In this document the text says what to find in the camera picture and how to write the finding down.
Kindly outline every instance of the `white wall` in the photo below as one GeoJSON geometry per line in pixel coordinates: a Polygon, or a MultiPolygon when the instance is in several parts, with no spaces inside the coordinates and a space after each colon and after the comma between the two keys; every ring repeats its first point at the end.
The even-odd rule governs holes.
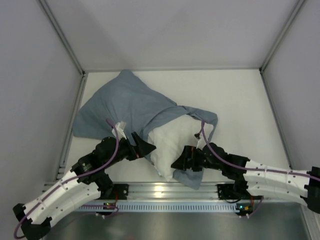
{"type": "Polygon", "coordinates": [[[320,167],[320,1],[306,2],[265,79],[294,167],[320,167]]]}
{"type": "Polygon", "coordinates": [[[52,180],[80,75],[36,0],[0,1],[0,239],[52,180]]]}
{"type": "Polygon", "coordinates": [[[297,0],[47,0],[85,70],[259,68],[297,0]]]}

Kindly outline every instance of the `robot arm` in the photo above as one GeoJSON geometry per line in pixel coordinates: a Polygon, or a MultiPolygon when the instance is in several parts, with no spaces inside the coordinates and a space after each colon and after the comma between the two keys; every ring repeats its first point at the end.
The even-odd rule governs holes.
{"type": "Polygon", "coordinates": [[[123,159],[133,161],[143,158],[156,149],[135,132],[131,135],[136,146],[130,144],[123,132],[123,138],[119,142],[114,137],[106,137],[93,152],[80,158],[49,190],[27,204],[17,204],[13,211],[20,221],[24,236],[28,240],[39,240],[48,234],[59,220],[83,204],[94,199],[107,198],[114,185],[105,169],[123,159]]]}
{"type": "Polygon", "coordinates": [[[270,167],[244,156],[228,154],[212,142],[202,150],[185,146],[182,155],[171,167],[195,172],[203,168],[219,170],[222,175],[235,181],[232,191],[239,199],[248,199],[248,196],[285,199],[320,214],[318,167],[312,167],[311,171],[270,167]]]}

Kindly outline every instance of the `white floor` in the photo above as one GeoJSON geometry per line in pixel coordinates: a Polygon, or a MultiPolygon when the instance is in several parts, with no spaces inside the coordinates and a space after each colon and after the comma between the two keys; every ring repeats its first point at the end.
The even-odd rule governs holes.
{"type": "MultiPolygon", "coordinates": [[[[81,106],[119,72],[88,75],[81,106]]],[[[151,89],[179,105],[201,108],[218,115],[212,142],[228,153],[246,156],[278,168],[289,168],[259,71],[172,70],[134,73],[151,89]]],[[[66,170],[90,153],[99,140],[73,137],[66,170]]],[[[123,160],[106,170],[113,182],[165,182],[145,159],[123,160]]],[[[228,180],[220,172],[204,171],[204,182],[228,180]]]]}

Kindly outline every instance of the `white pillow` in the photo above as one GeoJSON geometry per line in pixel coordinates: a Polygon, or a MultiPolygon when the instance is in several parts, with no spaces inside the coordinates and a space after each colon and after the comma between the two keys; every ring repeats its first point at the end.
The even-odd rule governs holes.
{"type": "MultiPolygon", "coordinates": [[[[181,156],[185,145],[197,146],[198,140],[195,134],[200,129],[200,120],[189,115],[182,115],[149,132],[148,142],[156,146],[156,150],[150,154],[151,161],[166,181],[169,182],[173,178],[175,169],[171,168],[171,164],[181,156]]],[[[209,136],[213,129],[213,125],[205,124],[205,135],[209,136]]],[[[198,147],[202,149],[205,144],[205,141],[202,140],[198,147]]]]}

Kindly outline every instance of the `blue cloth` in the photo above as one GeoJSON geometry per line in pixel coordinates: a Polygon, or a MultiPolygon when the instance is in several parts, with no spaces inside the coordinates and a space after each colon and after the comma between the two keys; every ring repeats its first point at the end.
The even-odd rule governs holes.
{"type": "MultiPolygon", "coordinates": [[[[190,106],[178,106],[163,94],[150,89],[133,72],[123,70],[113,80],[102,86],[78,111],[72,132],[76,137],[103,139],[113,136],[112,128],[106,123],[126,122],[125,135],[133,144],[131,133],[136,132],[148,141],[151,130],[174,120],[182,115],[190,115],[214,126],[208,139],[211,140],[218,123],[215,113],[190,106]]],[[[181,183],[198,189],[203,171],[175,170],[173,177],[181,183]]]]}

